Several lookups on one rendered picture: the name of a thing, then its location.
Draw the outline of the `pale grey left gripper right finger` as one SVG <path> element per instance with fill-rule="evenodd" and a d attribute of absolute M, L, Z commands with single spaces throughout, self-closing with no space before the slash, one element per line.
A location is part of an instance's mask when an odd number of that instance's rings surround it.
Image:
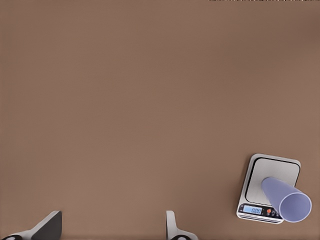
<path fill-rule="evenodd" d="M 166 211 L 166 240 L 198 240 L 198 237 L 177 227 L 176 216 L 173 210 Z"/>

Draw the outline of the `silver digital kitchen scale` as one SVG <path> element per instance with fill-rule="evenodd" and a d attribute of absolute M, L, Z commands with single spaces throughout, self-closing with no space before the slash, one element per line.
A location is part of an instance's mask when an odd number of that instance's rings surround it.
<path fill-rule="evenodd" d="M 251 156 L 236 215 L 240 219 L 281 224 L 284 220 L 263 193 L 261 183 L 272 177 L 295 186 L 301 171 L 296 159 L 256 153 Z"/>

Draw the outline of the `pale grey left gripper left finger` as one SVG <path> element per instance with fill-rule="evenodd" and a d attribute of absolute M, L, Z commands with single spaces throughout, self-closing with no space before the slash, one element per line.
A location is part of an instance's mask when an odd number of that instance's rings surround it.
<path fill-rule="evenodd" d="M 33 228 L 10 234 L 1 240 L 60 240 L 62 211 L 54 210 Z"/>

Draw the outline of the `lavender blue plastic cup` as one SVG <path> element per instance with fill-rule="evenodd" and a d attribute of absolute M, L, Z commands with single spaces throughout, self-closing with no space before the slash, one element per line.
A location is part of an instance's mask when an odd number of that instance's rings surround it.
<path fill-rule="evenodd" d="M 261 183 L 261 189 L 271 206 L 284 221 L 298 223 L 311 213 L 310 197 L 280 179 L 265 178 Z"/>

